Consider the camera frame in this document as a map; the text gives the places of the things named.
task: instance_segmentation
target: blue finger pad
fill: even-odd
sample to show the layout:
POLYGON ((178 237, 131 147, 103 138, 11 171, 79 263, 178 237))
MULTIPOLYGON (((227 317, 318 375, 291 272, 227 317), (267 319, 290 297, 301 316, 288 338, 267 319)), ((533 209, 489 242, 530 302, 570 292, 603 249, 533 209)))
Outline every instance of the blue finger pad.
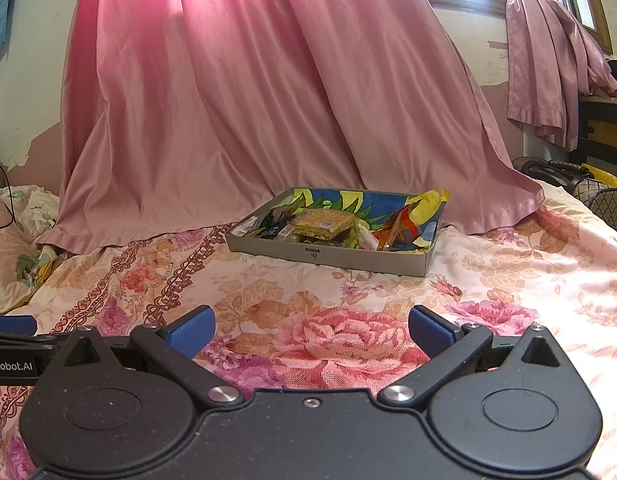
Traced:
POLYGON ((33 316, 0 316, 0 332, 34 335, 37 332, 37 321, 33 316))
POLYGON ((171 348, 193 359, 215 335, 215 313, 207 308, 173 330, 166 342, 171 348))
POLYGON ((455 335, 416 308, 408 315, 408 332, 415 344, 433 359, 455 343, 455 335))

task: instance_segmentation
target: handbag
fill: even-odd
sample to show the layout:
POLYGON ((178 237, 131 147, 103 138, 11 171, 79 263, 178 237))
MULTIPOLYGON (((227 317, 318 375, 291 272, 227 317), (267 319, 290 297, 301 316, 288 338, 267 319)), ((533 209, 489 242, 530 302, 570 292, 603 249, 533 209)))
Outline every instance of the handbag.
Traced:
POLYGON ((537 156, 520 156, 513 160, 513 167, 531 178, 563 187, 617 231, 617 187, 596 180, 588 168, 537 156))

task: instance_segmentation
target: yellow plastic bag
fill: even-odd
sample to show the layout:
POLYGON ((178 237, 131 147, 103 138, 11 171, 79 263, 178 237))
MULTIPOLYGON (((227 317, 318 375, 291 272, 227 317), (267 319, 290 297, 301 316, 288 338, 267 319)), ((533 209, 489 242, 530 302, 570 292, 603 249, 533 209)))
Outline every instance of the yellow plastic bag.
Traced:
POLYGON ((450 191, 446 188, 442 189, 441 194, 432 189, 426 193, 414 196, 407 200, 405 205, 421 200, 421 202, 419 202, 409 214, 413 223, 415 225, 422 225, 424 222, 429 221, 432 216, 437 213, 437 209, 439 209, 441 203, 448 202, 449 196, 450 191))
POLYGON ((608 173, 608 171, 601 170, 600 168, 595 168, 595 166, 591 166, 590 164, 582 164, 582 166, 591 170, 596 180, 603 182, 607 186, 617 187, 617 177, 612 173, 608 173))

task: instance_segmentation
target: black cable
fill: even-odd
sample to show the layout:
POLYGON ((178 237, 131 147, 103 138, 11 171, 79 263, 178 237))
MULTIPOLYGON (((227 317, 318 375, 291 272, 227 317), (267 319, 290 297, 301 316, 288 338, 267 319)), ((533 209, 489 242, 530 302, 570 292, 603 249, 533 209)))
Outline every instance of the black cable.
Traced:
POLYGON ((13 192, 11 191, 11 183, 8 181, 8 175, 6 174, 6 171, 4 171, 4 168, 2 168, 1 164, 0 164, 0 171, 4 175, 4 179, 6 180, 6 185, 8 186, 8 195, 11 198, 11 209, 8 211, 11 214, 11 221, 6 225, 0 226, 0 229, 6 229, 11 224, 13 224, 13 222, 15 222, 15 225, 17 225, 17 222, 15 221, 15 206, 13 206, 13 192))

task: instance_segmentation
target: food package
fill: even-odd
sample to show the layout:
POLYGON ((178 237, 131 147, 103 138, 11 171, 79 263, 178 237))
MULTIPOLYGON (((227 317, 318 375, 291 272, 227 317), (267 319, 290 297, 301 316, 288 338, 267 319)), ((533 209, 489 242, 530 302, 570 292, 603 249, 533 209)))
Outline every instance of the food package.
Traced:
POLYGON ((286 225, 284 229, 282 229, 277 236, 275 236, 275 240, 279 242, 293 242, 298 243, 304 239, 302 235, 298 235, 295 232, 295 228, 292 225, 286 225))
POLYGON ((368 224, 361 218, 355 218, 355 236, 357 246, 365 251, 377 251, 379 240, 368 229, 368 224))
POLYGON ((426 193, 412 197, 405 204, 415 204, 415 207, 409 211, 409 218, 415 225, 424 226, 424 229, 420 230, 425 230, 427 222, 431 221, 431 219, 437 221, 441 217, 449 196, 450 191, 443 188, 441 194, 431 189, 426 193))
POLYGON ((304 209, 290 222, 295 234, 320 240, 331 240, 346 229, 350 229, 355 215, 332 209, 304 209))
POLYGON ((269 209, 257 219, 251 228, 251 232, 255 233, 258 229, 269 229, 282 223, 285 225, 293 218, 293 214, 298 209, 298 206, 299 201, 295 201, 291 204, 280 205, 269 209))
POLYGON ((236 225, 231 231, 231 234, 234 236, 244 236, 246 234, 249 234, 249 232, 253 230, 253 226, 255 225, 256 221, 257 217, 251 216, 249 219, 246 219, 239 225, 236 225))
POLYGON ((320 238, 304 238, 304 243, 324 247, 346 247, 348 249, 357 249, 357 238, 355 238, 354 228, 347 229, 330 240, 321 240, 320 238))
POLYGON ((378 251, 389 251, 393 241, 398 239, 407 244, 412 244, 421 233, 417 225, 413 223, 409 214, 418 205, 418 202, 406 205, 395 211, 384 223, 384 228, 375 231, 375 237, 379 240, 378 251))
POLYGON ((258 229, 250 234, 250 236, 256 236, 258 238, 264 238, 265 240, 276 240, 277 236, 286 228, 286 222, 279 222, 274 226, 267 227, 266 229, 258 229))

